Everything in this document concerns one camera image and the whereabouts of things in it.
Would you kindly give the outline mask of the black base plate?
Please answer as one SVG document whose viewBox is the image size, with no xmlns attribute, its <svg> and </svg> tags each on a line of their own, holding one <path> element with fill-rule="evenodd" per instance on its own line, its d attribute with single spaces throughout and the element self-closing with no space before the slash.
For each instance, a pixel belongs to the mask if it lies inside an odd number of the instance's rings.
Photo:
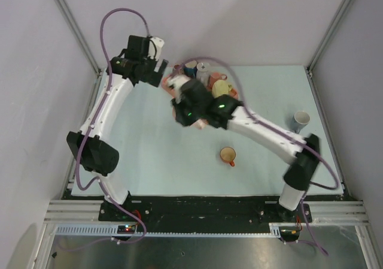
<svg viewBox="0 0 383 269">
<path fill-rule="evenodd" d="M 149 233 L 245 234 L 266 233 L 270 223 L 312 222 L 308 204 L 289 211 L 275 197 L 129 197 L 118 209 L 104 201 L 102 222 L 132 222 L 140 217 Z"/>
</svg>

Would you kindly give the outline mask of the grey-blue patterned mug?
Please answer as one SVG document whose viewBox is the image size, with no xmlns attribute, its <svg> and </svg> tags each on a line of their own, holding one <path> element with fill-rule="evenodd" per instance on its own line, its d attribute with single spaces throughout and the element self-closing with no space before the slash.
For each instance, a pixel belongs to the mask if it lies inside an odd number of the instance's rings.
<svg viewBox="0 0 383 269">
<path fill-rule="evenodd" d="M 310 115 L 305 111 L 297 111 L 294 113 L 291 120 L 291 130 L 296 134 L 299 134 L 300 131 L 311 121 Z"/>
</svg>

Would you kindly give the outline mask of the yellow faceted mug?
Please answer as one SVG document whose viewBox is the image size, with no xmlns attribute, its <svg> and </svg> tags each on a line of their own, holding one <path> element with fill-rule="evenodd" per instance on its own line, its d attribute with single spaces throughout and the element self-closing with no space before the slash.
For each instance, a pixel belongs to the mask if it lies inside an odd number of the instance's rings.
<svg viewBox="0 0 383 269">
<path fill-rule="evenodd" d="M 232 85 L 225 80 L 216 81 L 212 87 L 212 95 L 218 98 L 222 95 L 229 95 L 232 90 Z"/>
</svg>

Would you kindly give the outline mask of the large peach mug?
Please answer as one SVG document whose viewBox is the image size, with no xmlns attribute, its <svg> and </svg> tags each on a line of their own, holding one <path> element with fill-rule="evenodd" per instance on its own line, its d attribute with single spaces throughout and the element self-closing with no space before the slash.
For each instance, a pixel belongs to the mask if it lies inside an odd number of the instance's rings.
<svg viewBox="0 0 383 269">
<path fill-rule="evenodd" d="M 174 119 L 176 119 L 176 112 L 175 112 L 174 108 L 172 109 L 172 116 Z M 202 119 L 199 119 L 195 123 L 193 123 L 192 125 L 189 125 L 189 127 L 193 127 L 193 128 L 199 129 L 199 130 L 202 130 L 203 128 L 205 128 L 207 126 L 208 126 L 207 121 L 202 120 Z"/>
</svg>

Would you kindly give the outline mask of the small orange mug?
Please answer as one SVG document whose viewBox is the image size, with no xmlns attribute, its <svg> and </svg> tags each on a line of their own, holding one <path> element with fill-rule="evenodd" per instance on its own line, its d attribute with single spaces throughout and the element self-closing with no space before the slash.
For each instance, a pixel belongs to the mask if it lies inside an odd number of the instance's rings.
<svg viewBox="0 0 383 269">
<path fill-rule="evenodd" d="M 236 152 L 232 147 L 224 147 L 220 150 L 220 159 L 231 167 L 235 166 L 235 158 Z"/>
</svg>

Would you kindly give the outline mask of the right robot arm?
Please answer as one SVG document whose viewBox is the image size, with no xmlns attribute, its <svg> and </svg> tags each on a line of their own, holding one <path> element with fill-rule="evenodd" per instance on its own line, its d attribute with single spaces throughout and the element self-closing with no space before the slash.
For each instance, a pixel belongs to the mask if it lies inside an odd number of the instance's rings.
<svg viewBox="0 0 383 269">
<path fill-rule="evenodd" d="M 230 95 L 213 97 L 199 80 L 185 75 L 169 77 L 165 83 L 172 91 L 174 118 L 182 126 L 208 125 L 235 132 L 269 149 L 288 164 L 276 213 L 285 222 L 296 217 L 319 164 L 319 138 L 285 131 Z"/>
</svg>

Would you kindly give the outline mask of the aluminium frame rail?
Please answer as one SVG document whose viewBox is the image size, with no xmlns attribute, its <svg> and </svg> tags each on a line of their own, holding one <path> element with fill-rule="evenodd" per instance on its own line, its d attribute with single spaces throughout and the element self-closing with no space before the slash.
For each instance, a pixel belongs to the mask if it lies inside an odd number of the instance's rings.
<svg viewBox="0 0 383 269">
<path fill-rule="evenodd" d="M 102 201 L 98 200 L 53 200 L 44 217 L 45 223 L 98 223 Z"/>
</svg>

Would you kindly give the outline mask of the white-grey mug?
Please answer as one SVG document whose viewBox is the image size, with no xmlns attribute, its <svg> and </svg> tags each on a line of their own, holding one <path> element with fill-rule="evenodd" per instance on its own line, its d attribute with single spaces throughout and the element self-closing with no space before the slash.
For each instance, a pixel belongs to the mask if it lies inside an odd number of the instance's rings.
<svg viewBox="0 0 383 269">
<path fill-rule="evenodd" d="M 196 79 L 203 83 L 204 86 L 207 86 L 210 76 L 210 64 L 208 62 L 199 62 L 196 68 Z"/>
</svg>

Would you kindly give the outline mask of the dark blue mug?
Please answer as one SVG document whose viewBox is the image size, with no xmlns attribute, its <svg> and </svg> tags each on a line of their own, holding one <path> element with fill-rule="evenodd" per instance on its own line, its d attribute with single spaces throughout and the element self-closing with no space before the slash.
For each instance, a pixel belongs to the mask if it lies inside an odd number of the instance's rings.
<svg viewBox="0 0 383 269">
<path fill-rule="evenodd" d="M 183 71 L 186 76 L 190 78 L 196 78 L 196 72 L 197 72 L 197 61 L 192 60 L 190 62 L 187 62 L 184 64 Z"/>
</svg>

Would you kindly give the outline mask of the salmon plastic tray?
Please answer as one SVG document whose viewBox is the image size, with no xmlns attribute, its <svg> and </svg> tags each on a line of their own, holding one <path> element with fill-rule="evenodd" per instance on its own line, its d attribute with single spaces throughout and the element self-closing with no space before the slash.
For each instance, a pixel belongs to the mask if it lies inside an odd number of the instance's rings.
<svg viewBox="0 0 383 269">
<path fill-rule="evenodd" d="M 205 84 L 208 91 L 212 92 L 213 97 L 219 97 L 221 95 L 229 95 L 238 99 L 238 92 L 227 81 L 227 75 L 220 72 L 210 73 L 207 83 Z"/>
</svg>

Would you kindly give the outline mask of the brown striped mug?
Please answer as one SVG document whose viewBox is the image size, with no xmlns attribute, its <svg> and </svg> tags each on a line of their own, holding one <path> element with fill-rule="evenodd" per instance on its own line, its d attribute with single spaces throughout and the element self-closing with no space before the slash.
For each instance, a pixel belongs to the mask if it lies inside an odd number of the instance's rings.
<svg viewBox="0 0 383 269">
<path fill-rule="evenodd" d="M 183 74 L 183 67 L 180 64 L 175 64 L 172 69 L 173 75 Z"/>
</svg>

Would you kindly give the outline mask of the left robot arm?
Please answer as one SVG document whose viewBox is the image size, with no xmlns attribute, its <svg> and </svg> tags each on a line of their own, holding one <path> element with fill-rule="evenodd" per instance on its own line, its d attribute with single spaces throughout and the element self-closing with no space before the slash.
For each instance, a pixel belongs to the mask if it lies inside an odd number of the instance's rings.
<svg viewBox="0 0 383 269">
<path fill-rule="evenodd" d="M 133 207 L 126 202 L 126 189 L 115 173 L 120 159 L 117 149 L 108 142 L 117 115 L 134 86 L 140 82 L 158 87 L 167 60 L 160 60 L 165 42 L 159 37 L 131 35 L 118 56 L 106 69 L 107 83 L 85 123 L 77 132 L 69 132 L 68 146 L 76 160 L 75 179 L 80 182 L 80 168 L 92 173 L 91 182 L 105 189 L 105 199 L 113 203 L 112 214 L 119 220 L 131 217 Z"/>
</svg>

